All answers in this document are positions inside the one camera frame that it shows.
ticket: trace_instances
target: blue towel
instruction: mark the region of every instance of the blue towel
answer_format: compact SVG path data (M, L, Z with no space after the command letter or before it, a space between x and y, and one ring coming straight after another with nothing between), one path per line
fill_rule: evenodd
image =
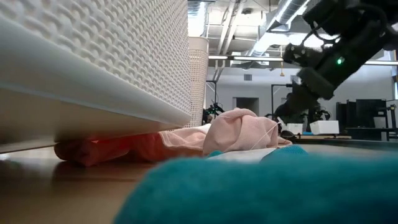
M128 196L115 223L398 223L397 208L398 158L282 150L259 164L166 162Z

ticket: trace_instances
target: pink cloth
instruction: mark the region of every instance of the pink cloth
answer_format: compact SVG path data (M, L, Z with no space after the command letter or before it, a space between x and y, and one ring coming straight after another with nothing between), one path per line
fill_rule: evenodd
M195 157L213 151L242 151L291 144L278 137L276 122L252 111L235 109L217 117L210 129L183 128L99 141L58 143L56 155L66 161L92 166L109 160L160 162Z
M242 151L288 145L290 141L278 137L277 123L257 117L247 109L227 111L218 116L203 143L203 154L213 151Z

